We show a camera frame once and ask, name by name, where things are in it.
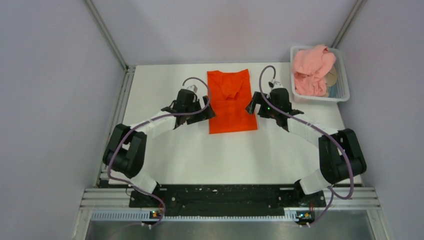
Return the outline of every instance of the gray floor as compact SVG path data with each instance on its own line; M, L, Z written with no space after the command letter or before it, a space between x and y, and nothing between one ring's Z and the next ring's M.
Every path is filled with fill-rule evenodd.
M128 222L93 221L86 240L105 240ZM149 230L134 225L110 240L374 240L366 211L330 211L311 227L279 222L163 222Z

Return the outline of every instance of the gray wall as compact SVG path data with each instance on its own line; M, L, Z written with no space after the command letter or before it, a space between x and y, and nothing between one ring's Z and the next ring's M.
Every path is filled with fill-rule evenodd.
M396 239L424 239L424 2L368 1L340 49L351 98L339 108L366 157Z
M0 233L71 237L123 70L82 0L0 3Z
M133 64L289 61L331 43L355 0L94 0Z

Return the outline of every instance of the white laundry basket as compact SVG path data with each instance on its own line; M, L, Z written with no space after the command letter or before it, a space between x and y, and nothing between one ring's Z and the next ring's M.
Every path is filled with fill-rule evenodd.
M290 49L290 71L292 71L293 59L299 50L311 49L313 46L292 46ZM336 88L334 97L322 96L306 96L300 95L295 91L295 76L291 73L291 91L293 92L293 100L297 103L305 103L309 101L327 101L327 102L345 102L351 97L349 93L348 78L346 76L345 65L343 64L342 52L335 48L328 48L336 57L334 66L337 71L337 82L332 88Z

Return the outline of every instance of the robotic arm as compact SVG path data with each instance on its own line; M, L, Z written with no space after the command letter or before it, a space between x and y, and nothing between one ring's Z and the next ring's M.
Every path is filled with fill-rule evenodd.
M353 130L348 128L338 130L312 121L302 111L292 109L289 92L280 82L273 79L269 82L269 86L271 91L266 98L272 105L289 115L296 115L296 118L309 124L288 118L286 115L276 111L265 102L260 92L253 94L252 101L246 107L247 112L253 114L256 104L259 104L258 115L261 118L275 119L279 127L304 138L319 149L319 169L294 183L294 191L297 198L305 199L324 188L349 178L348 168L343 156L341 156L341 152L328 137L310 127L311 124L332 136L342 146L349 158L354 176L366 171L367 165Z
M162 108L160 112L149 119L154 119L157 116L163 116L166 114L193 113L199 111L202 108L196 92L197 87L195 85L190 85L187 88L183 86L179 90L176 100L172 101L170 106ZM208 96L203 96L203 102L205 105L208 100ZM167 131L174 130L184 123L190 125L213 117L215 117L215 113L209 105L205 110L195 115L171 115L160 118L156 121L150 121L149 124L138 128L126 139L124 144L129 144L129 147L127 149L122 147L118 151L111 167L111 174L114 177L119 177L121 179L130 179L131 183L134 185L148 193L152 193L157 182L143 170L147 140L154 139ZM124 136L140 123L141 122L129 126L118 124L114 128L103 155L103 163L105 165L109 165L112 155L116 151ZM109 180L109 183L113 184L115 182L114 180Z

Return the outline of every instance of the pink cloth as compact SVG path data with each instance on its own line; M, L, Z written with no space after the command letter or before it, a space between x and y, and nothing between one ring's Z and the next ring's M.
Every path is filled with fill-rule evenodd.
M335 62L336 56L324 45L298 51L291 69L296 92L306 96L324 96L327 93L325 75Z

